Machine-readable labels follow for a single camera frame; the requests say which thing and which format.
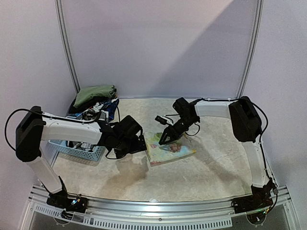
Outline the floral pastel cloth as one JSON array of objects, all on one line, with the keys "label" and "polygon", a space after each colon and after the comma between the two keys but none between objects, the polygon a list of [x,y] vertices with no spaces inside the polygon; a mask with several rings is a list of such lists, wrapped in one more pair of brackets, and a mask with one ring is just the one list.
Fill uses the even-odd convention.
[{"label": "floral pastel cloth", "polygon": [[187,135],[184,134],[179,140],[169,144],[160,145],[161,135],[162,133],[153,132],[145,132],[144,134],[146,154],[152,167],[177,161],[196,153],[194,140]]}]

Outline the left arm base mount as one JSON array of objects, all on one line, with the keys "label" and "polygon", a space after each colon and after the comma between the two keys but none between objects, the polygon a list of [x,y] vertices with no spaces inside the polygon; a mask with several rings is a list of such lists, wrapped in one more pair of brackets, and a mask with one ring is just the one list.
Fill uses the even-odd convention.
[{"label": "left arm base mount", "polygon": [[69,197],[66,190],[62,190],[55,194],[50,193],[47,198],[47,205],[65,209],[67,212],[85,213],[88,205],[88,199],[78,194]]}]

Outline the black white checkered shirt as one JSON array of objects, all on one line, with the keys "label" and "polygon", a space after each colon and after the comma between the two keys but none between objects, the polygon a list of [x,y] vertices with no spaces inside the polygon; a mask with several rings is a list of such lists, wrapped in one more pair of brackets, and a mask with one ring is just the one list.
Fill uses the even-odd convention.
[{"label": "black white checkered shirt", "polygon": [[[101,119],[108,121],[108,112],[102,110],[96,113],[94,109],[89,109],[87,111],[84,111],[83,113],[71,114],[67,116],[67,118],[72,118],[77,120],[88,120],[88,121]],[[94,149],[93,144],[85,142],[67,141],[67,140],[65,141],[65,146],[72,149],[77,149],[87,152],[93,152]]]}]

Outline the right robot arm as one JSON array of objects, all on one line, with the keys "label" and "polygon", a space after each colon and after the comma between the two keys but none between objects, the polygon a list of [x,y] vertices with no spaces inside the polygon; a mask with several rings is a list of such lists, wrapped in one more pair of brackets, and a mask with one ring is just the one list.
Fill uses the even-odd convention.
[{"label": "right robot arm", "polygon": [[274,190],[276,184],[269,175],[262,146],[265,128],[258,114],[261,109],[247,96],[239,99],[199,98],[188,102],[183,97],[175,100],[173,109],[179,120],[172,122],[168,115],[156,116],[155,120],[165,129],[159,144],[165,145],[180,139],[193,124],[199,124],[201,117],[222,117],[230,119],[235,138],[242,144],[250,166],[252,188]]}]

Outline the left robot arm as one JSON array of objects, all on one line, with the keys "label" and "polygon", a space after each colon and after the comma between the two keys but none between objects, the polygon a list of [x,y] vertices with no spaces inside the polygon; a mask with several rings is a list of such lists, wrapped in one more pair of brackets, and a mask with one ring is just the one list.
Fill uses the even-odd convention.
[{"label": "left robot arm", "polygon": [[120,122],[77,120],[44,113],[39,106],[26,110],[15,130],[15,154],[35,172],[52,199],[61,208],[71,204],[60,177],[47,163],[40,148],[41,141],[63,140],[84,142],[113,150],[117,158],[146,151],[143,128],[130,115]]}]

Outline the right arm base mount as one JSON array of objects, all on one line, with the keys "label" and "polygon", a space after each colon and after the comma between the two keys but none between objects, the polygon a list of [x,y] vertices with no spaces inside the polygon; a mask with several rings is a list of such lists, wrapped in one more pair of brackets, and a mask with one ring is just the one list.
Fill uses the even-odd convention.
[{"label": "right arm base mount", "polygon": [[272,180],[269,180],[262,187],[252,185],[251,192],[251,195],[232,199],[231,207],[236,214],[268,207],[268,210],[265,211],[265,214],[267,214],[276,206],[278,189]]}]

